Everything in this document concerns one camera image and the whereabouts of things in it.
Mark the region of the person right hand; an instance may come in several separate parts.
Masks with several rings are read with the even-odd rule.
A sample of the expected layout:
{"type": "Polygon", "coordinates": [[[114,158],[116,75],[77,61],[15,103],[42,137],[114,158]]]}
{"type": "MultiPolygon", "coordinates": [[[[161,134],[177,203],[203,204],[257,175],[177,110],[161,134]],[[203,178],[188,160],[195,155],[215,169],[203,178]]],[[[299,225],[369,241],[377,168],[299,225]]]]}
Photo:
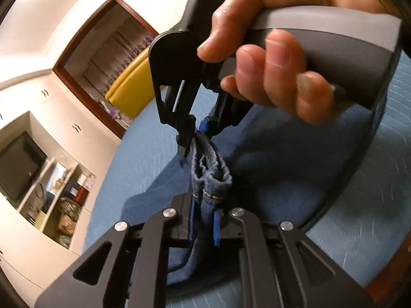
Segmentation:
{"type": "Polygon", "coordinates": [[[350,107],[337,99],[326,79],[308,71],[299,42],[287,31],[266,35],[265,47],[246,45],[244,36],[263,9],[323,5],[400,17],[392,0],[226,0],[212,16],[209,38],[197,49],[202,61],[236,55],[236,73],[221,80],[226,92],[265,107],[279,107],[311,124],[326,123],[350,107]]]}

